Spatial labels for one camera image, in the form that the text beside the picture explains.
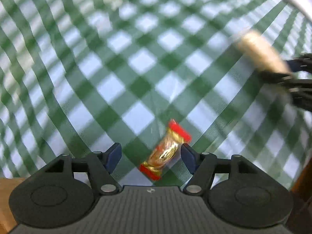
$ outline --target candy wrapper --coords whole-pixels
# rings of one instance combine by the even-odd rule
[[[151,180],[159,180],[164,166],[174,157],[183,143],[189,143],[191,136],[178,123],[171,120],[167,133],[156,146],[148,159],[144,161],[139,170]]]

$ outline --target table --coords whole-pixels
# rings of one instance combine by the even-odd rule
[[[311,52],[311,23],[283,0],[0,0],[0,26],[1,176],[120,142],[120,185],[183,187],[179,154],[160,181],[137,169],[170,119],[197,152],[241,154],[286,188],[302,170],[311,114],[231,39],[253,27],[283,58]]]

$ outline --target gold candy wrapper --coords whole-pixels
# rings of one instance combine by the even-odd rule
[[[159,180],[163,167],[174,157],[183,143],[190,141],[191,136],[178,123],[171,120],[168,124],[167,133],[148,159],[140,164],[139,170],[151,180]]]

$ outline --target candy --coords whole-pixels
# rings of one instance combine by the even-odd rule
[[[189,143],[191,136],[174,120],[170,120],[167,133],[155,147],[148,159],[139,166],[139,170],[151,180],[159,180],[163,167],[174,157],[183,143]]]

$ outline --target tablecloth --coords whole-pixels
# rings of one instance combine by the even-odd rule
[[[0,0],[0,26],[2,176],[120,142],[120,185],[183,187],[179,154],[160,181],[137,169],[170,119],[197,152],[241,154],[286,188],[302,170],[311,114],[231,39],[252,27],[283,58],[311,52],[311,23],[283,0]]]

